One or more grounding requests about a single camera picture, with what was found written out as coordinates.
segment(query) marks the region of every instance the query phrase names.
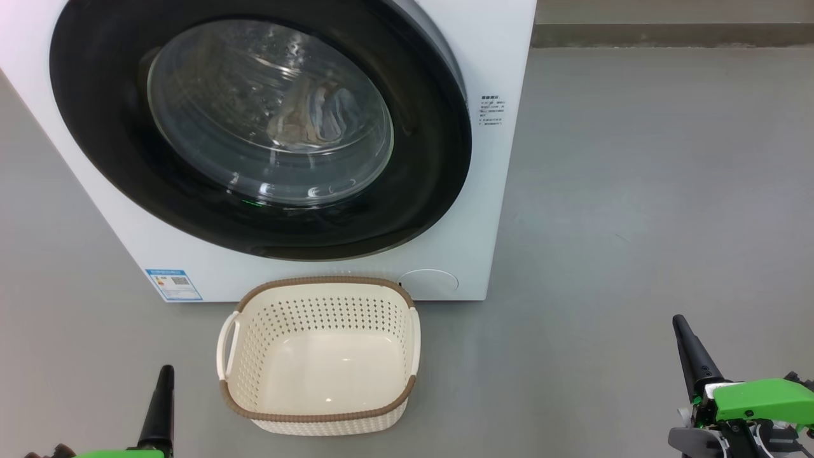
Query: front-load washing machine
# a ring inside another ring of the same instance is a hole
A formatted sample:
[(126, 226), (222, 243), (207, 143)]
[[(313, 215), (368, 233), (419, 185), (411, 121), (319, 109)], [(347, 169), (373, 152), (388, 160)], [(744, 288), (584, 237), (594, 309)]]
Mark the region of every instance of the front-load washing machine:
[(6, 0), (0, 68), (167, 301), (480, 300), (535, 5)]

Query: brown basket rim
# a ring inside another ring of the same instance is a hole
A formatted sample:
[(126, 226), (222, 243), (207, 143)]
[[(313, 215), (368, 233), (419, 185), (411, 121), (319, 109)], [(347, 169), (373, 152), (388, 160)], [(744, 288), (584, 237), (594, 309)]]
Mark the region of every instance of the brown basket rim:
[[(368, 277), (342, 277), (342, 276), (324, 276), (324, 277), (304, 277), (304, 278), (295, 278), (295, 279), (287, 279), (287, 280), (275, 280), (270, 281), (268, 283), (264, 283), (243, 297), (240, 300), (237, 306), (237, 312), (242, 313), (243, 309), (246, 308), (246, 305), (258, 294), (272, 289), (272, 288), (281, 288), (283, 286), (295, 286), (300, 284), (320, 284), (320, 283), (349, 283), (349, 284), (374, 284), (378, 286), (384, 286), (386, 288), (393, 289), (397, 293), (399, 293), (407, 303), (408, 308), (414, 308), (415, 303), (413, 303), (413, 299), (409, 296), (409, 294), (402, 288), (399, 284), (394, 283), (390, 280), (383, 280), (377, 278), (368, 278)], [(223, 395), (224, 401), (226, 401), (226, 405), (228, 405), (235, 413), (250, 420), (256, 421), (274, 421), (280, 423), (326, 423), (332, 421), (350, 421), (350, 420), (361, 420), (364, 418), (371, 418), (374, 416), (381, 416), (388, 414), (394, 410), (396, 410), (409, 396), (410, 392), (413, 390), (413, 386), (415, 386), (415, 376), (410, 376), (407, 380), (407, 386), (405, 386), (404, 390), (399, 394), (398, 398), (393, 402), (389, 403), (388, 405), (376, 409), (359, 411), (359, 412), (348, 412), (348, 413), (331, 413), (326, 415), (281, 415), (276, 413), (259, 413), (259, 412), (252, 412), (247, 410), (243, 407), (240, 407), (238, 403), (232, 398), (232, 394), (229, 392), (229, 382), (225, 380), (221, 380), (221, 394)]]

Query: sticker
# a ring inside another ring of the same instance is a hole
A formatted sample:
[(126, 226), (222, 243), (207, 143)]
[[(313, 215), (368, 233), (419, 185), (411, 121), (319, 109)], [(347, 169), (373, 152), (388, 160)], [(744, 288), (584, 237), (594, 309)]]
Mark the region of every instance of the sticker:
[(150, 280), (168, 301), (202, 301), (198, 290), (184, 271), (162, 271), (147, 269)]
[(499, 126), (503, 124), (506, 102), (498, 95), (481, 95), (478, 112), (478, 126)]

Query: wall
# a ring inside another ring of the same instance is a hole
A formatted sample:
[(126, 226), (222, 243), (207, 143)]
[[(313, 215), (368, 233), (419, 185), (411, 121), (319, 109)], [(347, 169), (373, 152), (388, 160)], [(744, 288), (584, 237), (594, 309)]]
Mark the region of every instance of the wall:
[(537, 23), (814, 21), (812, 0), (538, 0)]

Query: robotic arm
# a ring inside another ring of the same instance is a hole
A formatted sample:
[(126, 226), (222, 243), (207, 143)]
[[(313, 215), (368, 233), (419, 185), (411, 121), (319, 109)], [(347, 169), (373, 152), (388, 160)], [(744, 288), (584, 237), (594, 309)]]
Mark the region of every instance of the robotic arm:
[[(155, 384), (147, 417), (136, 447), (126, 450), (90, 451), (77, 458), (173, 458), (173, 391), (175, 371), (172, 366), (164, 366)], [(40, 457), (34, 452), (25, 458), (73, 458), (77, 456), (64, 444), (54, 449), (54, 454)]]
[(794, 372), (726, 380), (684, 316), (674, 316), (672, 326), (690, 406), (679, 409), (684, 427), (670, 430), (671, 447), (689, 458), (814, 458), (797, 441), (803, 430), (814, 438), (814, 381)]

